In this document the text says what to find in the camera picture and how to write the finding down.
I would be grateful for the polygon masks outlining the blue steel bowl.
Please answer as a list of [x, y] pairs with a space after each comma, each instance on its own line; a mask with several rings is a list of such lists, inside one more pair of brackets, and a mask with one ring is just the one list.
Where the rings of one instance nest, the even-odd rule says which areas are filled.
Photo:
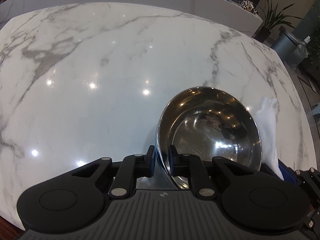
[[247, 108], [234, 96], [213, 87], [193, 87], [166, 105], [156, 129], [157, 159], [178, 189], [187, 189], [185, 176], [171, 175], [169, 146], [179, 154], [202, 161], [219, 156], [260, 170], [263, 150], [260, 134]]

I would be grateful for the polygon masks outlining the small blue stool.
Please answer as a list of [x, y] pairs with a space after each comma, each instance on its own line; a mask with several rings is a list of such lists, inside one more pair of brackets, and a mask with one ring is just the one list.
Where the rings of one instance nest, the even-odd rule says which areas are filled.
[[320, 119], [320, 103], [314, 104], [311, 108], [312, 108], [311, 114], [313, 115], [313, 117], [317, 121], [319, 121], [319, 119]]

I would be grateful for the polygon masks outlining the grey trash bin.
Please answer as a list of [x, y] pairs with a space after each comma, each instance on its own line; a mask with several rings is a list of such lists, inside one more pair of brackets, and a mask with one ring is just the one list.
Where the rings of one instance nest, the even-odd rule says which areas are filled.
[[302, 41], [296, 38], [295, 35], [287, 30], [282, 30], [271, 48], [278, 54], [282, 61], [285, 61], [301, 43]]

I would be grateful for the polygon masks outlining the potted green plant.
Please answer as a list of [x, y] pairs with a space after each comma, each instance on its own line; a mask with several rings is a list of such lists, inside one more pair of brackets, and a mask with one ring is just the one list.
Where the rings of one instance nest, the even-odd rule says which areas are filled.
[[285, 13], [285, 11], [295, 4], [289, 4], [283, 9], [278, 10], [278, 3], [273, 6], [272, 0], [266, 0], [267, 1], [267, 11], [263, 11], [264, 15], [264, 21], [263, 26], [255, 36], [255, 39], [261, 43], [263, 43], [271, 34], [271, 30], [278, 26], [278, 25], [286, 25], [290, 28], [293, 28], [293, 25], [290, 21], [287, 20], [287, 18], [295, 18], [298, 20], [301, 20], [301, 17], [288, 15]]

